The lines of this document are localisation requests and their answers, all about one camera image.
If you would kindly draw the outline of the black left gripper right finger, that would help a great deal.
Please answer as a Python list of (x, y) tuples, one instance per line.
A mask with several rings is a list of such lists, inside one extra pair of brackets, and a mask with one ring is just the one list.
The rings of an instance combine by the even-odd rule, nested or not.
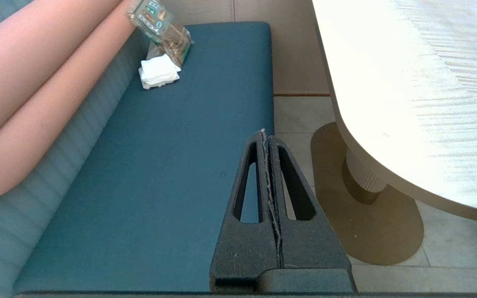
[(267, 142), (276, 250), (282, 268), (352, 269), (290, 148), (274, 136)]

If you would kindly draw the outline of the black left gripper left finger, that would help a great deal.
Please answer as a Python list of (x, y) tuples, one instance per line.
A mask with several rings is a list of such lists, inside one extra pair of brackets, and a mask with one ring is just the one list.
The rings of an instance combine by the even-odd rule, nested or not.
[[(281, 265), (266, 143), (265, 130), (259, 130), (243, 149), (210, 265), (211, 290), (256, 290), (260, 275)], [(257, 174), (258, 222), (244, 223), (241, 215), (252, 164)]]

